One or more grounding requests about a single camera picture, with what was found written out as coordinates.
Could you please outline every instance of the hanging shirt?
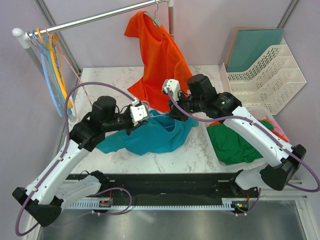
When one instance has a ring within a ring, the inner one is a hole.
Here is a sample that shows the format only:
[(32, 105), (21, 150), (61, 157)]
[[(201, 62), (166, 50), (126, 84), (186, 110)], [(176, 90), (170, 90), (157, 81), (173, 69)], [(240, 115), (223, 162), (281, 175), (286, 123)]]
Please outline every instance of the hanging shirt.
[(169, 111), (169, 97), (163, 94), (162, 86), (166, 79), (176, 79), (187, 92), (187, 80), (192, 73), (184, 56), (164, 26), (155, 25), (144, 11), (130, 18), (124, 35), (139, 38), (144, 64), (143, 77), (128, 91), (140, 100), (147, 100), (153, 109), (163, 113)]

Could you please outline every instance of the teal cloth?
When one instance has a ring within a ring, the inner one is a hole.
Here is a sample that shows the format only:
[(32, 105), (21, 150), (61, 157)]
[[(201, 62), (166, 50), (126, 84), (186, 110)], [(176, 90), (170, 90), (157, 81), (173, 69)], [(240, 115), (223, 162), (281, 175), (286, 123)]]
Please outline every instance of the teal cloth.
[(132, 131), (130, 136), (125, 130), (117, 131), (107, 136), (96, 148), (105, 154), (124, 148), (139, 156), (146, 153), (169, 153), (181, 147), (191, 128), (199, 125), (192, 118), (182, 122), (156, 110), (149, 113), (148, 123)]
[(284, 29), (242, 29), (237, 32), (227, 72), (244, 72), (271, 45), (281, 42)]

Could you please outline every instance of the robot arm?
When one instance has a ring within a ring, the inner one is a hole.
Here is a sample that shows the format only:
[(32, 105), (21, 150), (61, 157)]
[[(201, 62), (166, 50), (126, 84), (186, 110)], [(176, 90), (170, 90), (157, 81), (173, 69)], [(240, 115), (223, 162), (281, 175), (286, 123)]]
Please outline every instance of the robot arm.
[[(305, 156), (306, 149), (301, 145), (292, 146), (278, 138), (256, 120), (231, 93), (217, 93), (207, 76), (203, 74), (194, 75), (188, 79), (187, 84), (191, 92), (188, 96), (180, 91), (179, 82), (174, 79), (166, 80), (162, 90), (165, 94), (168, 94), (169, 90), (173, 100), (188, 113), (204, 112), (212, 119), (239, 116), (240, 118), (227, 118), (220, 122), (240, 134), (261, 153), (267, 162), (250, 170), (242, 170), (235, 179), (236, 185), (243, 190), (247, 190), (267, 184), (272, 189), (281, 191), (298, 170), (300, 164), (282, 148), (279, 148), (270, 138), (270, 135), (300, 159)], [(171, 100), (169, 106), (169, 117), (180, 121), (188, 119)], [(253, 121), (260, 128), (241, 119), (241, 117)]]
[[(70, 132), (70, 141), (64, 143), (68, 144), (68, 148), (63, 159), (60, 158), (61, 150), (31, 184), (26, 188), (17, 187), (12, 193), (13, 197), (22, 205), (31, 192), (35, 191), (25, 209), (41, 226), (50, 225), (66, 207), (97, 193), (101, 185), (107, 181), (101, 172), (95, 171), (77, 183), (63, 186), (63, 181), (74, 167), (105, 139), (107, 132), (126, 130), (130, 135), (131, 131), (144, 124), (148, 117), (147, 108), (138, 100), (128, 105), (124, 113), (116, 113), (114, 98), (99, 97), (93, 103), (92, 111)], [(45, 175), (48, 176), (44, 182), (36, 188)]]

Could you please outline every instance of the white marble tabletop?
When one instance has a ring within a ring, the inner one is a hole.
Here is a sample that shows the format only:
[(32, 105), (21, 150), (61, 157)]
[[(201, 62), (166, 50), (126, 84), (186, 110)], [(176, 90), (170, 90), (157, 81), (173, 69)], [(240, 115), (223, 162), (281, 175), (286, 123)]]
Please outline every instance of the white marble tabletop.
[[(143, 67), (84, 68), (81, 79), (83, 82), (108, 83), (128, 92), (127, 88), (143, 76), (143, 69)], [(193, 74), (207, 75), (217, 92), (223, 91), (218, 65), (190, 66), (190, 70)], [(116, 99), (120, 109), (130, 103), (124, 95), (108, 87), (88, 85), (86, 90), (93, 102), (100, 96), (108, 95)], [(91, 106), (82, 88), (78, 89), (75, 106), (80, 118), (91, 111)], [(217, 164), (217, 157), (208, 147), (204, 130), (202, 123), (199, 127), (192, 128), (184, 145), (169, 153), (147, 153), (138, 156), (126, 149), (108, 154), (94, 149), (73, 169), (72, 173), (80, 173), (83, 170), (130, 174), (226, 172), (226, 169)]]

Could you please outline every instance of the green board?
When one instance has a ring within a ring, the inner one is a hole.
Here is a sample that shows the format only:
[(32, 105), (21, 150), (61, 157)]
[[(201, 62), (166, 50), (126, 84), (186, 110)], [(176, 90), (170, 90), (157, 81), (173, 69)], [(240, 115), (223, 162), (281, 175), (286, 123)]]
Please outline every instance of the green board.
[(227, 66), (228, 73), (243, 72), (271, 45), (278, 45), (284, 29), (238, 30)]

